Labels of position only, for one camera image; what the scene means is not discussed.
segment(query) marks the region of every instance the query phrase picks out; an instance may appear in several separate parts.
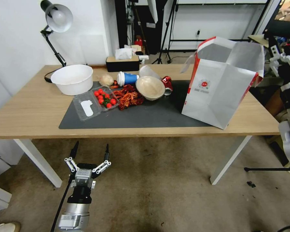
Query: lamp arm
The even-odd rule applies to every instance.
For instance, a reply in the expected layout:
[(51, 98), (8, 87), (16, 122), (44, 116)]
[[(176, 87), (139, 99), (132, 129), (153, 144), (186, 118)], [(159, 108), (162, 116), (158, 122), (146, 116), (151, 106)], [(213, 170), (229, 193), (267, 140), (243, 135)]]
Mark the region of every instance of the lamp arm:
[(67, 62), (65, 61), (65, 59), (62, 57), (62, 55), (60, 55), (60, 53), (58, 53), (56, 51), (56, 49), (53, 47), (53, 45), (51, 44), (51, 42), (48, 39), (48, 36), (53, 32), (53, 31), (47, 31), (48, 26), (46, 26), (42, 31), (41, 34), (42, 36), (45, 38), (45, 40), (47, 41), (48, 45), (51, 47), (51, 49), (53, 50), (53, 52), (55, 53), (56, 58), (59, 60), (59, 62), (62, 64), (63, 67), (67, 66)]

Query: table leg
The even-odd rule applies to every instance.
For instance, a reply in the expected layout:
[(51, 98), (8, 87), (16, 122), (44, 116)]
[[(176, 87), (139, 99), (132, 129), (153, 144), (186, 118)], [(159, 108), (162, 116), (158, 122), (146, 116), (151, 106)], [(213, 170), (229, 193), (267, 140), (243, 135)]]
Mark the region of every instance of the table leg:
[(53, 183), (57, 188), (61, 186), (62, 180), (54, 171), (54, 169), (45, 160), (39, 150), (34, 146), (34, 144), (29, 139), (14, 139), (14, 141), (19, 145), (19, 147), (26, 153), (26, 155), (35, 163), (36, 166), (41, 170), (41, 172), (46, 175), (46, 177)]
[(212, 185), (218, 183), (220, 178), (223, 176), (228, 167), (232, 164), (232, 162), (244, 148), (244, 146), (248, 143), (250, 138), (251, 135), (236, 138), (234, 144), (229, 149), (227, 155), (225, 156), (223, 161), (219, 164), (219, 166), (216, 168), (215, 173), (210, 177), (210, 182), (212, 183)]

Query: cherry tomato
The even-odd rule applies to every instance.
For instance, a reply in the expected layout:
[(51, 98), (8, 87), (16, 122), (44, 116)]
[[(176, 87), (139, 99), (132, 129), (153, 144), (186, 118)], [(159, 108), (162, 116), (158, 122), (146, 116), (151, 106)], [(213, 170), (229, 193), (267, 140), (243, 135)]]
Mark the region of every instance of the cherry tomato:
[(113, 99), (110, 100), (110, 103), (111, 103), (112, 105), (115, 105), (115, 104), (116, 104), (116, 100), (113, 98)]

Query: white plastic basin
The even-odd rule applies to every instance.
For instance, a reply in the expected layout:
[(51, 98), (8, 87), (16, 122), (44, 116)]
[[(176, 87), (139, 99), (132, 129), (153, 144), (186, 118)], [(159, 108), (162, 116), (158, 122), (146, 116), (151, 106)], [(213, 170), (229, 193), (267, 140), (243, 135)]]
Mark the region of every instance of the white plastic basin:
[(55, 71), (51, 81), (66, 95), (82, 94), (92, 88), (93, 69), (87, 65), (76, 64)]

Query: printed logo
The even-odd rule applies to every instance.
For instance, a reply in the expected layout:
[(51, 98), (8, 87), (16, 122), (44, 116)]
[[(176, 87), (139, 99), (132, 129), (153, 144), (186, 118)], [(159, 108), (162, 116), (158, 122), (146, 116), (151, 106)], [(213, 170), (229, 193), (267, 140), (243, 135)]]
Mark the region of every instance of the printed logo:
[(210, 86), (210, 81), (208, 81), (207, 79), (200, 80), (199, 82), (200, 89), (208, 90), (209, 86)]

